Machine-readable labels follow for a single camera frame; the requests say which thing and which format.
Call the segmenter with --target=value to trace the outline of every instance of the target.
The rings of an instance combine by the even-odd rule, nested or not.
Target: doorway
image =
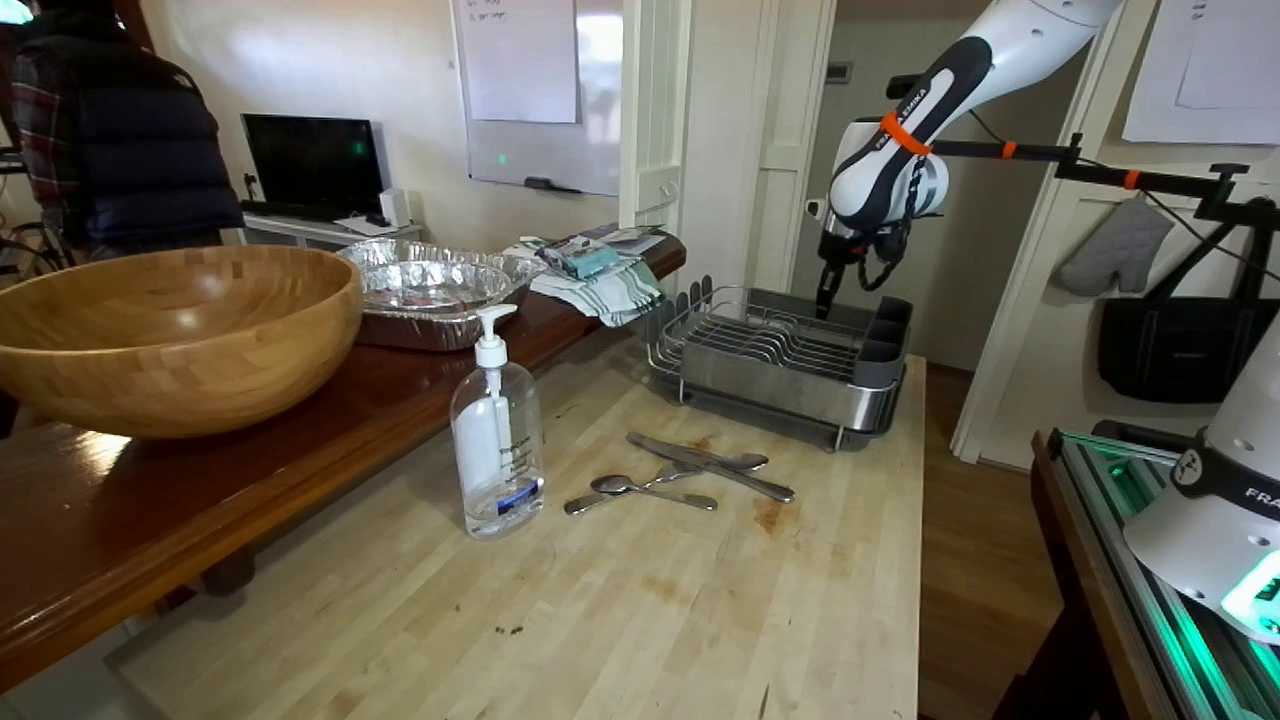
[[[810,166],[810,195],[829,193],[839,133],[857,115],[882,115],[891,76],[926,72],[965,29],[986,13],[986,0],[839,0],[829,49],[829,85]],[[986,106],[962,115],[950,141],[1024,141],[1052,143],[1072,106],[1079,61],[1052,82]],[[978,374],[989,324],[997,315],[1016,245],[1038,206],[1043,166],[950,160],[952,193],[945,212],[915,219],[907,259],[877,297],[915,305],[907,354],[933,364]],[[802,216],[793,291],[811,297],[820,259],[820,227]],[[845,277],[839,305],[870,310],[874,291]]]

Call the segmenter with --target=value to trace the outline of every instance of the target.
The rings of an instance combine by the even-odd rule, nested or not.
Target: wooden floor
[[[1031,659],[1060,595],[1028,477],[950,447],[965,374],[928,367],[922,717],[992,717]]]

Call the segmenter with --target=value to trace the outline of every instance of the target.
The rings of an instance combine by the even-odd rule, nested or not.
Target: wooden bowl
[[[211,435],[311,397],[360,328],[360,277],[316,248],[179,248],[0,291],[0,387],[121,435]]]

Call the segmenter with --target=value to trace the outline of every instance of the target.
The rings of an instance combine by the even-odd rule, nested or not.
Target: clear plastic container
[[[542,400],[507,344],[494,332],[512,305],[482,310],[475,374],[451,393],[451,458],[469,537],[505,537],[545,504]]]

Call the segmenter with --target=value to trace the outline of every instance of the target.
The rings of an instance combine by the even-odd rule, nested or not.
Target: knife
[[[678,463],[680,474],[717,474],[717,477],[727,477],[776,504],[787,504],[795,493],[787,485],[773,485],[766,477],[753,477],[753,470],[759,461],[747,461],[747,463],[736,463],[736,461],[724,461],[724,458],[711,458],[711,453],[697,453],[697,447],[683,447],[683,444],[667,444],[667,441],[655,441],[655,435],[643,435],[643,432],[628,432],[628,441],[667,463]]]

